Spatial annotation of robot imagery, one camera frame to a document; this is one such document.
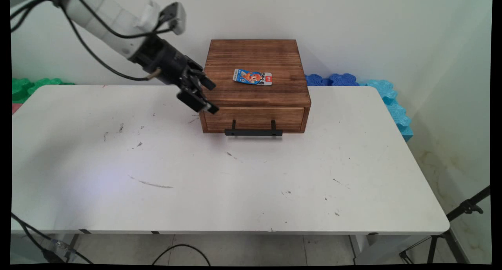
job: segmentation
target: white wall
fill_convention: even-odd
[[[434,88],[412,119],[409,148],[446,213],[490,184],[490,54],[491,12],[454,59],[432,60]],[[472,263],[492,260],[490,200],[451,222]]]
[[[116,0],[138,15],[147,0]],[[472,32],[490,6],[480,0],[156,0],[182,2],[185,34],[163,34],[199,64],[212,38],[294,38],[306,74],[352,73],[359,81],[388,79],[397,86],[410,115],[434,86],[427,75],[438,47],[450,50]],[[145,73],[82,31],[90,47],[118,70]],[[87,54],[62,12],[47,2],[32,11],[11,35],[12,72],[31,80],[61,77],[77,84],[136,84],[115,76]],[[149,84],[161,84],[157,80]]]
[[[139,15],[147,0],[116,1]],[[489,183],[492,0],[155,1],[161,6],[183,3],[186,33],[161,36],[201,65],[212,38],[294,38],[305,74],[351,73],[358,81],[393,82],[413,120],[416,136],[409,146],[445,211]],[[109,65],[128,75],[145,75],[99,39],[81,33]],[[50,3],[32,11],[11,35],[11,47],[13,77],[139,83],[93,60]],[[452,227],[469,258],[491,262],[490,212],[462,218],[465,226],[454,222]]]

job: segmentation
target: table leg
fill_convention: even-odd
[[[391,256],[398,255],[407,247],[427,236],[378,236],[378,239],[371,245],[364,242],[364,240],[367,241],[366,236],[354,237],[362,240],[362,242],[353,243],[356,253],[354,263],[356,265],[374,265],[385,262]],[[362,245],[363,248],[357,251],[356,248],[359,245]]]

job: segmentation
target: black cable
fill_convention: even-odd
[[[24,5],[22,8],[18,9],[17,11],[15,11],[12,15],[11,15],[11,20],[13,18],[15,18],[21,11],[24,11],[23,13],[23,16],[21,17],[21,19],[18,21],[18,23],[11,28],[11,33],[16,31],[20,26],[21,24],[23,24],[23,22],[25,21],[28,13],[30,13],[30,11],[37,5],[41,4],[42,2],[45,2],[47,0],[32,0],[31,2],[27,3],[26,5]]]
[[[209,263],[209,260],[207,259],[207,257],[200,251],[198,250],[196,247],[193,247],[191,245],[185,245],[185,244],[179,244],[179,245],[174,245],[174,246],[171,246],[171,247],[168,247],[164,252],[162,252],[157,258],[156,260],[152,263],[152,265],[155,265],[155,263],[158,261],[158,259],[160,259],[160,257],[162,257],[166,252],[168,252],[169,250],[175,248],[175,247],[179,247],[179,246],[186,246],[186,247],[190,247],[191,249],[195,249],[197,252],[199,252],[203,257],[204,259],[206,259],[206,262],[207,262],[207,265],[208,266],[211,266],[211,263]]]
[[[172,28],[168,29],[163,29],[159,31],[153,31],[153,32],[147,32],[147,33],[141,33],[141,34],[136,34],[136,35],[123,35],[120,33],[115,32],[110,26],[108,26],[100,17],[93,11],[93,9],[84,1],[84,0],[79,0],[85,7],[88,9],[88,11],[101,23],[111,34],[114,34],[115,36],[119,38],[139,38],[139,37],[144,37],[144,36],[150,36],[150,35],[155,35],[155,34],[161,34],[161,33],[166,33],[172,30]]]
[[[14,220],[16,220],[20,225],[21,227],[23,228],[23,230],[25,231],[25,234],[26,236],[28,236],[28,238],[30,238],[30,240],[36,245],[36,247],[38,247],[43,253],[44,253],[44,257],[45,259],[48,259],[48,251],[47,249],[44,249],[39,243],[36,242],[36,240],[33,238],[33,236],[31,236],[30,234],[30,231],[27,230],[27,227],[29,229],[32,229],[35,233],[39,234],[40,236],[42,236],[44,239],[48,239],[50,241],[52,241],[52,238],[50,238],[49,236],[43,234],[42,232],[40,232],[39,230],[35,229],[33,226],[31,226],[30,224],[24,222],[23,220],[21,220],[18,216],[16,216],[14,213],[11,212],[11,218],[14,218]],[[89,264],[94,264],[92,263],[89,259],[87,259],[83,254],[81,254],[80,252],[78,252],[77,250],[75,250],[75,254],[77,254],[78,256],[81,257],[81,259],[84,259],[87,263]],[[56,256],[50,256],[49,259],[57,259]]]
[[[14,11],[14,13],[11,14],[11,20],[15,18],[19,13],[23,12],[25,9],[29,8],[32,5],[37,5],[41,2],[45,2],[47,0],[32,0],[31,2],[28,2],[24,6],[21,6],[17,11]]]
[[[425,242],[426,240],[428,240],[428,239],[430,239],[430,238],[432,238],[432,237],[431,237],[431,236],[429,236],[429,237],[427,237],[427,238],[424,238],[424,239],[420,240],[418,243],[415,243],[415,244],[414,244],[414,245],[412,245],[411,247],[408,247],[407,249],[403,250],[403,252],[406,252],[406,251],[408,251],[408,250],[410,250],[410,249],[412,249],[412,248],[414,248],[414,247],[416,247],[416,246],[420,245],[421,243]]]
[[[21,24],[23,24],[23,21],[26,19],[28,13],[30,13],[30,11],[34,8],[35,6],[30,6],[29,8],[27,8],[25,10],[25,13],[23,13],[23,16],[21,17],[21,19],[18,21],[18,23],[16,25],[14,25],[14,27],[11,28],[11,33],[16,31],[20,26]]]
[[[24,222],[23,220],[21,220],[18,216],[16,216],[14,213],[11,212],[11,217],[14,218],[14,220],[16,220],[21,226],[26,226],[30,229],[32,229],[35,233],[37,233],[39,236],[43,237],[44,239],[48,239],[48,240],[51,240],[51,238],[45,234],[43,234],[42,232],[40,232],[39,230],[36,230],[33,226],[31,226],[30,224]]]
[[[82,37],[80,36],[79,32],[77,31],[77,28],[75,27],[75,25],[73,24],[73,21],[70,19],[70,17],[68,16],[68,14],[66,13],[66,10],[64,9],[63,6],[61,6],[61,9],[63,10],[63,13],[64,15],[66,16],[66,19],[68,19],[68,22],[70,23],[70,26],[71,28],[73,29],[73,31],[75,32],[75,35],[77,35],[77,38],[78,40],[80,41],[80,43],[84,46],[84,48],[89,52],[89,54],[91,54],[93,56],[93,58],[95,58],[95,60],[97,60],[99,63],[101,63],[102,66],[104,66],[104,68],[110,70],[111,72],[117,74],[118,76],[120,77],[123,77],[125,79],[130,79],[130,80],[134,80],[134,81],[148,81],[148,77],[144,77],[144,78],[137,78],[137,77],[131,77],[131,76],[128,76],[126,74],[122,74],[120,72],[118,72],[117,70],[109,67],[106,63],[104,63],[99,57],[97,57],[97,55],[95,55],[93,53],[93,51],[87,46],[87,44],[84,42],[84,40],[82,39]]]

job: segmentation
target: wooden drawer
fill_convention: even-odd
[[[269,72],[271,86],[239,83],[235,69]],[[284,133],[303,133],[310,95],[295,40],[212,40],[204,72],[216,84],[204,90],[220,109],[199,113],[204,133],[235,129],[270,130],[271,121]]]
[[[284,133],[300,133],[305,108],[303,107],[221,107],[216,114],[203,112],[202,126],[208,133],[223,133],[231,129],[235,120],[236,129],[270,129],[271,120]]]

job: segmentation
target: drawer handle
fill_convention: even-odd
[[[276,121],[271,121],[270,130],[235,129],[235,120],[232,120],[232,129],[225,129],[226,136],[282,136],[282,130],[276,129]]]

